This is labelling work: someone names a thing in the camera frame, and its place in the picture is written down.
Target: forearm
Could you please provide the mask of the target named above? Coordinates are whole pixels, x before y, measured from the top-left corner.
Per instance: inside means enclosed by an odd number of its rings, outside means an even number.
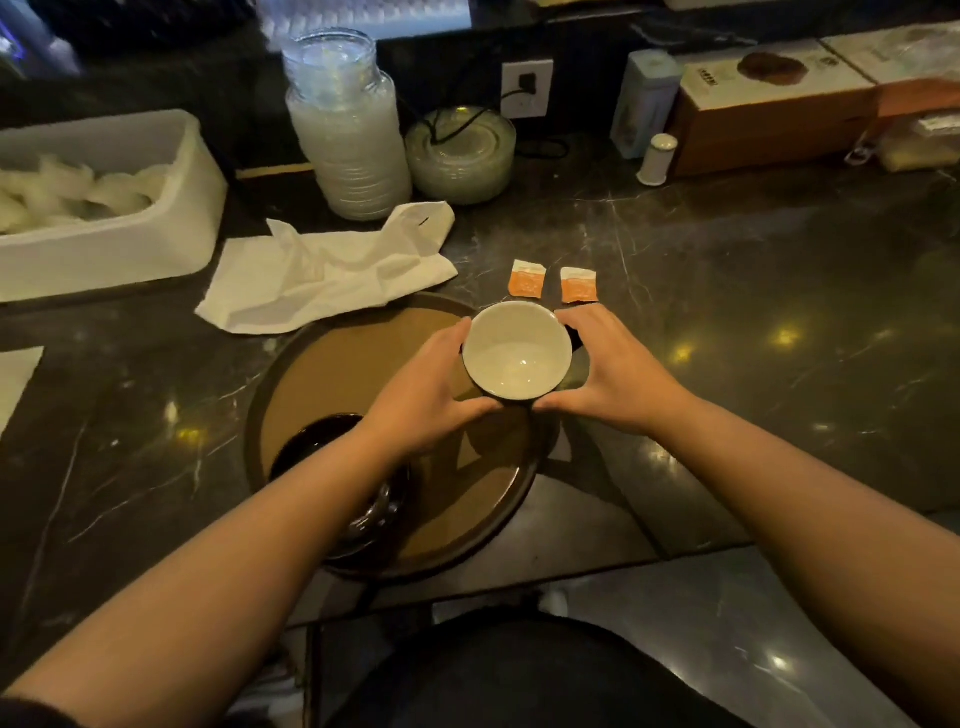
[[[907,707],[960,716],[960,540],[730,412],[684,396],[653,433],[657,440],[754,534],[848,656]]]
[[[89,728],[203,725],[276,640],[323,554],[396,463],[362,427],[171,554],[11,687]]]

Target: orange sauce packet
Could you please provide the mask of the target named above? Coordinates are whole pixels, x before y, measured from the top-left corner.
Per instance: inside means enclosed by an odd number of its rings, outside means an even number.
[[[589,303],[599,300],[596,271],[586,268],[561,268],[560,287],[564,292],[564,303]]]
[[[545,278],[546,268],[539,263],[515,260],[507,290],[510,291],[511,296],[538,299],[543,294],[543,280]]]

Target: wall outlet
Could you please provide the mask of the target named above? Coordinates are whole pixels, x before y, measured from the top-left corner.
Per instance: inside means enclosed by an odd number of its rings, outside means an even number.
[[[520,88],[520,76],[524,73],[537,75],[537,94],[518,93],[500,101],[500,115],[508,119],[528,119],[546,116],[550,103],[550,84],[553,81],[553,59],[543,61],[520,61],[503,64],[503,84],[500,95]]]

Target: white napkin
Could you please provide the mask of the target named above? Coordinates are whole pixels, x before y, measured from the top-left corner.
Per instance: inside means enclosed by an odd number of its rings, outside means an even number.
[[[224,331],[267,334],[384,305],[457,275],[440,255],[453,219],[447,203],[414,203],[380,232],[300,235],[268,220],[273,237],[227,241],[196,313]]]
[[[42,356],[43,347],[0,353],[0,435],[7,429]]]

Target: stack of small plates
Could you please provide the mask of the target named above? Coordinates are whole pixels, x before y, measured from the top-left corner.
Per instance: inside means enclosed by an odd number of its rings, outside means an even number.
[[[427,115],[437,138],[460,129],[480,109],[458,107]],[[453,205],[476,205],[503,192],[514,165],[516,130],[495,111],[486,111],[443,144],[433,144],[426,124],[407,133],[407,161],[417,189]]]

